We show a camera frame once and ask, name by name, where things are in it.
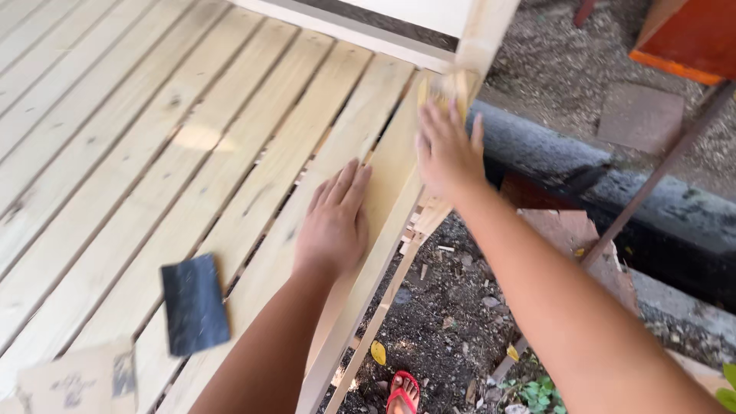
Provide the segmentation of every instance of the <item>pebble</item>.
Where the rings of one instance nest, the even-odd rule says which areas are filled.
[[[460,258],[460,263],[462,263],[463,267],[468,268],[471,264],[473,264],[473,257],[470,255],[470,253],[465,252]]]
[[[501,390],[500,388],[493,387],[490,390],[486,391],[486,399],[488,401],[499,402],[501,401],[502,396],[503,390]]]
[[[394,297],[394,302],[397,304],[407,304],[411,300],[411,290],[406,287],[400,287]]]
[[[496,298],[494,298],[492,296],[486,296],[485,298],[483,298],[481,300],[483,301],[483,305],[486,305],[489,308],[492,308],[494,306],[498,306],[498,305],[501,304],[501,302],[498,299],[496,299]]]
[[[529,409],[524,404],[513,404],[506,407],[506,414],[530,414]]]

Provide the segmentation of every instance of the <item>soil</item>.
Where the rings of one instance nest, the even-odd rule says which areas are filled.
[[[439,250],[437,246],[455,251]],[[389,265],[358,328],[359,337],[401,258],[396,253]],[[423,264],[428,266],[426,285],[421,281],[412,283],[411,280],[419,278]],[[394,300],[375,338],[386,348],[386,365],[379,365],[370,353],[365,356],[355,376],[355,384],[345,396],[339,413],[384,412],[389,393],[380,382],[390,382],[398,370],[411,372],[420,386],[424,379],[428,379],[421,392],[419,413],[454,413],[454,407],[460,413],[495,413],[495,403],[489,400],[489,391],[494,387],[487,384],[486,379],[506,356],[508,345],[514,343],[521,333],[513,314],[505,306],[503,293],[492,271],[485,267],[478,246],[454,212],[420,248],[402,283],[402,290],[407,290],[411,297],[404,298],[408,299],[406,303]],[[497,299],[499,305],[489,308],[483,303],[485,297]],[[736,348],[703,329],[675,320],[644,304],[640,307],[643,322],[666,347],[714,368],[720,368],[722,362],[736,357]],[[344,371],[352,355],[353,351],[349,349],[336,376]],[[545,369],[534,351],[529,349],[514,364],[506,380],[527,382],[544,374]],[[484,397],[479,409],[465,399],[472,380],[478,386],[473,401]],[[331,385],[321,413],[334,390]]]

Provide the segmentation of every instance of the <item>yellow leaf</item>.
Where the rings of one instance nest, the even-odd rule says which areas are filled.
[[[512,344],[509,344],[509,347],[506,349],[506,355],[509,355],[514,361],[519,362],[519,353],[516,352],[516,348]]]
[[[370,354],[373,355],[373,359],[381,365],[386,364],[386,349],[377,340],[370,344]]]

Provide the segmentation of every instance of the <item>metal rod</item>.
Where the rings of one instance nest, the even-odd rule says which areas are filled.
[[[631,201],[629,201],[629,204],[626,205],[621,214],[616,217],[613,224],[608,227],[606,233],[601,236],[598,243],[593,246],[593,248],[583,258],[582,262],[580,262],[583,269],[589,269],[595,260],[598,259],[606,248],[606,245],[608,245],[621,232],[623,226],[626,225],[629,219],[631,219],[631,216],[634,215],[634,212],[639,208],[639,205],[649,196],[652,190],[654,190],[654,187],[657,186],[659,181],[665,176],[665,174],[667,174],[680,157],[685,154],[685,151],[690,149],[698,139],[701,132],[703,132],[708,124],[718,115],[719,112],[721,112],[721,109],[723,109],[728,102],[733,99],[735,91],[736,82],[730,81],[721,89],[720,92],[718,92],[716,98],[703,113],[703,116],[701,116],[700,119],[698,119],[698,121],[679,139],[677,145],[675,145],[670,153],[667,154],[665,160],[657,167],[657,169],[654,170],[644,185],[639,188],[639,191],[637,191]]]

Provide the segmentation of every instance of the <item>person's right hand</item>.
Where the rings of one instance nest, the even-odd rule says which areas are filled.
[[[417,157],[420,175],[432,195],[451,203],[462,189],[486,184],[483,168],[483,119],[473,120],[472,138],[465,133],[457,102],[450,101],[449,113],[432,101],[419,109]]]

